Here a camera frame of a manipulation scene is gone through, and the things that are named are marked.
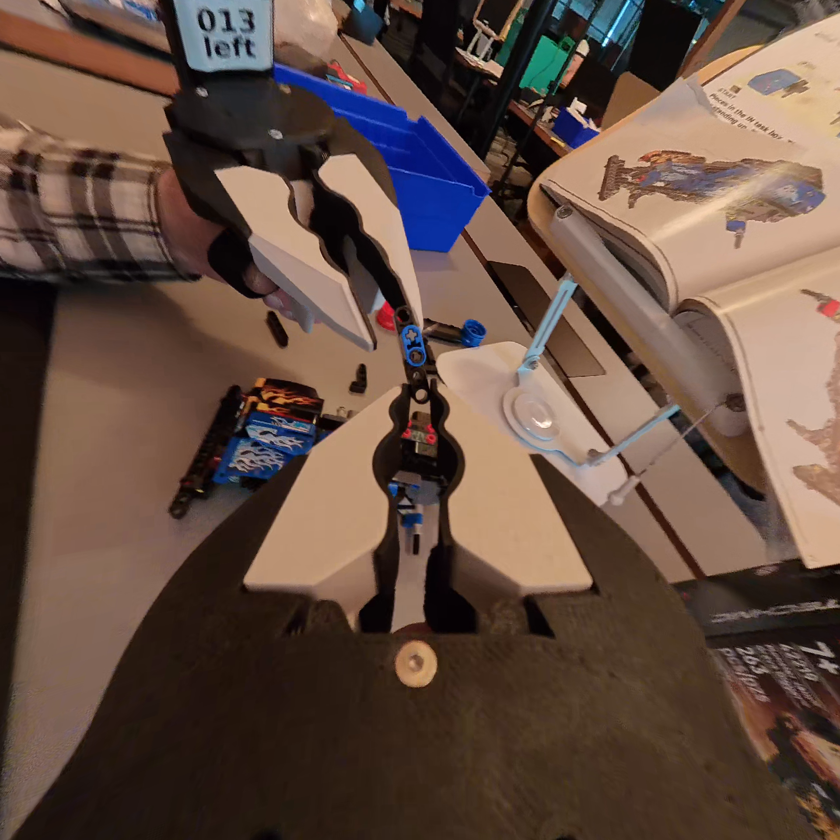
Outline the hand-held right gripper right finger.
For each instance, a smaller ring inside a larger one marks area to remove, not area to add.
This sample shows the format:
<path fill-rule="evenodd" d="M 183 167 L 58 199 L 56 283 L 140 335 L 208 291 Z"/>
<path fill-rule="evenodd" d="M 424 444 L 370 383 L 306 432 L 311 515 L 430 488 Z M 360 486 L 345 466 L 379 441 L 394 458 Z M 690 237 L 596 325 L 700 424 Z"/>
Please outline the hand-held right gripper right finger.
<path fill-rule="evenodd" d="M 434 632 L 477 632 L 498 606 L 593 587 L 545 485 L 564 476 L 446 386 L 432 384 L 437 431 L 437 544 L 427 562 L 425 618 Z"/>

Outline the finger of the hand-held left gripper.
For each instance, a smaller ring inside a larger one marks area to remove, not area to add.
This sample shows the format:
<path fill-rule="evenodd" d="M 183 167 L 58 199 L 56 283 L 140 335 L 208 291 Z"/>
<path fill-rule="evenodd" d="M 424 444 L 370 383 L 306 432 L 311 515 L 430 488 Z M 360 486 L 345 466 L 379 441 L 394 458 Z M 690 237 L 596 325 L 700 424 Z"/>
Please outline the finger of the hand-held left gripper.
<path fill-rule="evenodd" d="M 311 171 L 309 228 L 347 277 L 363 315 L 382 298 L 393 310 L 423 320 L 421 295 L 403 219 L 389 186 L 356 154 L 335 154 Z"/>
<path fill-rule="evenodd" d="M 362 350 L 375 351 L 371 315 L 384 295 L 348 235 L 339 237 L 339 256 L 350 270 L 345 272 L 310 230 L 312 184 L 245 165 L 215 175 L 249 227 L 257 269 L 292 300 L 293 318 L 304 331 L 320 321 Z"/>

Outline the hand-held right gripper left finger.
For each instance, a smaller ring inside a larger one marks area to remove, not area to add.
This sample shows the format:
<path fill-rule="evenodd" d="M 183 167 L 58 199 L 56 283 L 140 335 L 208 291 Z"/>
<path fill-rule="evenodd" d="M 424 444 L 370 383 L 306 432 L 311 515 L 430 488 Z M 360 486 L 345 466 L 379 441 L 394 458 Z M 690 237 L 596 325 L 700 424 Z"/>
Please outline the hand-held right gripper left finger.
<path fill-rule="evenodd" d="M 245 574 L 250 592 L 335 602 L 352 627 L 390 632 L 400 538 L 389 491 L 410 398 L 393 387 L 306 456 Z"/>

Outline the black brick assembly red pins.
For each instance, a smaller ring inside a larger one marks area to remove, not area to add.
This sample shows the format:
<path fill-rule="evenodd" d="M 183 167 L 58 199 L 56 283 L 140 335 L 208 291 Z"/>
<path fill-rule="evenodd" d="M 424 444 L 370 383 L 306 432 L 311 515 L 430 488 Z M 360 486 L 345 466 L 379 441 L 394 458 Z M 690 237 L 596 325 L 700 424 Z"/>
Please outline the black brick assembly red pins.
<path fill-rule="evenodd" d="M 388 485 L 406 550 L 419 556 L 427 511 L 435 508 L 448 482 L 438 464 L 438 432 L 429 412 L 413 409 L 401 437 L 402 465 Z"/>

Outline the black beam blue connector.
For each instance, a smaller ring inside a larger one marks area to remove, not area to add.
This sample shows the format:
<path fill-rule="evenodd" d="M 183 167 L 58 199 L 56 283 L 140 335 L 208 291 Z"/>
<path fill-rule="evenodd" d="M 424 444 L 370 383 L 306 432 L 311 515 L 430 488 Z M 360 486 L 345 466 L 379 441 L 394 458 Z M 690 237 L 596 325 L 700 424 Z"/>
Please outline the black beam blue connector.
<path fill-rule="evenodd" d="M 437 376 L 434 356 L 410 307 L 396 309 L 393 323 L 410 395 L 415 403 L 425 405 L 430 400 L 431 381 Z"/>

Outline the person's left forearm plaid sleeve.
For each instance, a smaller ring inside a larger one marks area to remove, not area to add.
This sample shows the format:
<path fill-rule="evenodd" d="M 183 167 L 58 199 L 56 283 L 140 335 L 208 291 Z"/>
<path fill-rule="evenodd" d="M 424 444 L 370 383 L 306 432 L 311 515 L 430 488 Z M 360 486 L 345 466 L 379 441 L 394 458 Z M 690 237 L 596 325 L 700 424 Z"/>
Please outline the person's left forearm plaid sleeve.
<path fill-rule="evenodd" d="M 172 167 L 62 140 L 2 114 L 1 278 L 51 286 L 194 282 L 165 243 Z"/>

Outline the person's left hand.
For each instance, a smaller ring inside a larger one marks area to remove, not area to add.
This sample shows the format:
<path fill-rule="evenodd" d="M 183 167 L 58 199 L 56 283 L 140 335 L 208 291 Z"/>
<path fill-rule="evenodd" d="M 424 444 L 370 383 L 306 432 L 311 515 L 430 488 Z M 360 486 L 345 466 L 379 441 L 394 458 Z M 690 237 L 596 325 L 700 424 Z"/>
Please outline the person's left hand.
<path fill-rule="evenodd" d="M 178 270 L 226 283 L 207 259 L 211 244 L 224 229 L 193 212 L 171 168 L 166 168 L 157 178 L 156 206 L 161 236 Z M 288 320 L 295 319 L 295 301 L 253 262 L 247 265 L 243 283 L 257 293 L 268 308 Z"/>

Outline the blue storage bin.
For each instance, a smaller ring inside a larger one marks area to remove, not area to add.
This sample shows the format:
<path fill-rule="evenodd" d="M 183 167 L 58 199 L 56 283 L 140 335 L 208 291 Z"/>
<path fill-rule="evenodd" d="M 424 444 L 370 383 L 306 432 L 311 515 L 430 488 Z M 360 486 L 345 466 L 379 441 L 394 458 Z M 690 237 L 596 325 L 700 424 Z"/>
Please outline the blue storage bin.
<path fill-rule="evenodd" d="M 281 64 L 275 79 L 315 93 L 380 152 L 410 249 L 453 248 L 490 189 L 431 122 L 411 120 L 393 104 Z"/>

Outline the blue flame toy truck body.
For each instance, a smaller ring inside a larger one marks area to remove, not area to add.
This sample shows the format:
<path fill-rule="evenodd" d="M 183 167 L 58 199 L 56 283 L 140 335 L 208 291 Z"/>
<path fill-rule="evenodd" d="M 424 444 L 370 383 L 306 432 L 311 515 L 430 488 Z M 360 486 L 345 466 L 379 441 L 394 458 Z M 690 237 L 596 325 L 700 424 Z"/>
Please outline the blue flame toy truck body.
<path fill-rule="evenodd" d="M 168 512 L 183 519 L 216 487 L 256 490 L 316 444 L 323 399 L 302 383 L 259 378 L 250 388 L 231 385 L 183 476 Z"/>

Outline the white page holder pin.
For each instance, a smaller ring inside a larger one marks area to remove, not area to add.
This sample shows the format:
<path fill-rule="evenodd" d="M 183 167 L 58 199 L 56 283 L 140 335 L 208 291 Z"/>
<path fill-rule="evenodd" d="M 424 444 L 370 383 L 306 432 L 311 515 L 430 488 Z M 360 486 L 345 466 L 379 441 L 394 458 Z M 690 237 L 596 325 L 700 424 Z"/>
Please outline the white page holder pin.
<path fill-rule="evenodd" d="M 687 429 L 680 432 L 678 437 L 671 440 L 670 443 L 668 443 L 664 448 L 662 448 L 659 452 L 657 452 L 655 457 L 651 458 L 648 461 L 648 463 L 646 464 L 645 467 L 643 467 L 638 472 L 633 472 L 633 474 L 630 475 L 630 477 L 628 477 L 621 486 L 612 490 L 607 495 L 606 503 L 611 505 L 611 506 L 620 507 L 624 503 L 625 499 L 630 495 L 630 493 L 633 490 L 635 490 L 639 486 L 639 484 L 641 484 L 642 478 L 644 476 L 646 476 L 646 474 L 652 468 L 654 468 L 657 465 L 657 463 L 660 460 L 662 460 L 667 455 L 667 453 L 669 453 L 676 446 L 678 441 L 685 440 L 686 437 L 690 433 L 692 433 L 700 425 L 704 424 L 706 422 L 706 420 L 708 420 L 708 418 L 712 414 L 714 414 L 714 412 L 716 412 L 718 409 L 724 407 L 724 405 L 725 405 L 725 402 L 719 402 L 718 404 L 716 404 L 716 405 L 712 406 L 711 408 L 709 408 L 708 410 L 706 410 L 695 422 L 693 422 L 691 425 L 689 425 L 687 427 Z M 638 432 L 638 434 L 634 434 L 634 436 L 632 436 L 631 439 L 628 439 L 627 442 L 628 443 L 636 442 L 636 440 L 638 440 L 639 438 L 642 437 L 642 432 L 647 432 L 647 431 L 653 430 L 653 428 L 656 425 L 658 425 L 659 422 L 663 422 L 666 419 L 670 419 L 673 415 L 677 414 L 678 412 L 679 412 L 679 406 L 676 405 L 676 404 L 674 404 L 672 406 L 668 406 L 667 408 L 664 408 L 663 411 L 660 412 L 659 415 L 657 415 L 656 418 L 654 419 L 655 423 L 653 421 L 651 423 L 649 423 L 647 426 L 644 427 L 644 429 L 640 430 Z"/>

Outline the black axle blue connector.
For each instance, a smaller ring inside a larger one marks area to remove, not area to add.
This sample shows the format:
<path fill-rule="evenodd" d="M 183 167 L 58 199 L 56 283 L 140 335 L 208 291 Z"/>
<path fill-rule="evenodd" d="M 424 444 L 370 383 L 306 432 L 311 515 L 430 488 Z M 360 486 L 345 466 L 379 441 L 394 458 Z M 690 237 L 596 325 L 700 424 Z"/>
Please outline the black axle blue connector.
<path fill-rule="evenodd" d="M 457 326 L 426 318 L 423 323 L 423 336 L 427 341 L 472 349 L 484 342 L 487 329 L 474 319 L 465 320 L 462 325 Z"/>

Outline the black pole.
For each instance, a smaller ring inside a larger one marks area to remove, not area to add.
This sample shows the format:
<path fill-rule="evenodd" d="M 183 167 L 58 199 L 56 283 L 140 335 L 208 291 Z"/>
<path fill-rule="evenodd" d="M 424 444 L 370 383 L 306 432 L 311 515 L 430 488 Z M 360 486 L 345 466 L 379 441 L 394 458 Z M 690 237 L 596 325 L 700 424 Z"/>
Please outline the black pole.
<path fill-rule="evenodd" d="M 497 83 L 496 92 L 493 94 L 485 114 L 480 144 L 476 148 L 476 152 L 482 159 L 486 158 L 490 151 L 507 111 L 509 101 L 512 99 L 515 90 L 519 89 L 519 82 L 527 69 L 556 4 L 556 1 L 533 1 L 529 6 L 528 13 Z"/>

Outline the small blue box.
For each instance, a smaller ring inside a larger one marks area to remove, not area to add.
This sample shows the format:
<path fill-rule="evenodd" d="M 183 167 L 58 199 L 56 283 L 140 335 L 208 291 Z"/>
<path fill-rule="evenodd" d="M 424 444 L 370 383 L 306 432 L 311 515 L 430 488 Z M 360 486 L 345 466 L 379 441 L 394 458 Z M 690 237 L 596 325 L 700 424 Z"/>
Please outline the small blue box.
<path fill-rule="evenodd" d="M 601 131 L 592 119 L 572 108 L 563 108 L 557 112 L 552 133 L 567 147 L 576 150 L 598 137 Z"/>

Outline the green box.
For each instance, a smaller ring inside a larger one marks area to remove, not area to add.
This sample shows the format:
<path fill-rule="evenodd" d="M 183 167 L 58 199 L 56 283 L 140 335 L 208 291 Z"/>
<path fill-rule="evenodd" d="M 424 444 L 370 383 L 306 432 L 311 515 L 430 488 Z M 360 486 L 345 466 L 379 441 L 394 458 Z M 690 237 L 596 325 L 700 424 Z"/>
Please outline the green box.
<path fill-rule="evenodd" d="M 568 86 L 590 52 L 589 42 L 584 39 L 576 47 L 572 58 L 566 65 L 565 62 L 575 45 L 575 39 L 569 36 L 564 36 L 560 41 L 556 41 L 549 35 L 542 35 L 521 76 L 518 83 L 519 88 L 532 89 L 539 94 L 546 94 L 550 84 L 558 76 L 561 67 L 566 67 L 566 70 L 561 79 L 560 87 Z"/>

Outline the grey book stand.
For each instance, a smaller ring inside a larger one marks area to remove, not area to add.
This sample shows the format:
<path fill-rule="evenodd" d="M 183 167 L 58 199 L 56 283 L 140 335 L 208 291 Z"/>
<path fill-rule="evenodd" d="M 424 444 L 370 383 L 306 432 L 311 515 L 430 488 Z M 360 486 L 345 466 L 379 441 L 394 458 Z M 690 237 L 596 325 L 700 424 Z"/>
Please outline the grey book stand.
<path fill-rule="evenodd" d="M 561 185 L 561 161 L 537 176 L 528 218 L 542 240 L 662 389 L 691 419 L 715 404 L 703 423 L 709 444 L 732 469 L 757 460 L 742 378 L 720 322 L 693 305 L 672 314 L 644 280 L 632 250 L 592 221 L 581 199 Z"/>

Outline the black toy set box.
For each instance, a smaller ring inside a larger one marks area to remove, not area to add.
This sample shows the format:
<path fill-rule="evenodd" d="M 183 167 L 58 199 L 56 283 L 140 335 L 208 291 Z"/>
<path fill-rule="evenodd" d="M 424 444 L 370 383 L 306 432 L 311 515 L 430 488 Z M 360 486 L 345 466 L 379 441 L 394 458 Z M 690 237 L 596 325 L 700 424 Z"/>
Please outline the black toy set box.
<path fill-rule="evenodd" d="M 800 560 L 674 585 L 756 753 L 839 837 L 839 568 Z"/>

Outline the open instruction book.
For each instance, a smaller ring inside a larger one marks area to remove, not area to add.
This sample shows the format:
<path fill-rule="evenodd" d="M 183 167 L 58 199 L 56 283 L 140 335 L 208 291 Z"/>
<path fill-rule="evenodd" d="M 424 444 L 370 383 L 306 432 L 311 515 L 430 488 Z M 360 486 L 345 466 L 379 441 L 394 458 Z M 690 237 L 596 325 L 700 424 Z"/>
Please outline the open instruction book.
<path fill-rule="evenodd" d="M 777 504 L 810 568 L 838 565 L 838 88 L 824 12 L 560 160 L 667 310 L 722 325 L 759 458 L 721 459 Z"/>

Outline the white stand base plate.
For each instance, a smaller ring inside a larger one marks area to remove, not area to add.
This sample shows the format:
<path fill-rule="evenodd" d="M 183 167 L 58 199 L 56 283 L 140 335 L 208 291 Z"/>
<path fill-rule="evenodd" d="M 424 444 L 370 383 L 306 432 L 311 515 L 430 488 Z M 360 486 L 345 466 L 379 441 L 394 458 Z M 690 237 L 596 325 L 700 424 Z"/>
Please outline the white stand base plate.
<path fill-rule="evenodd" d="M 587 464 L 589 455 L 608 449 L 606 441 L 543 364 L 520 385 L 525 353 L 514 342 L 451 350 L 437 358 L 437 371 L 452 393 L 531 455 L 545 457 L 602 508 L 627 472 L 616 456 Z"/>

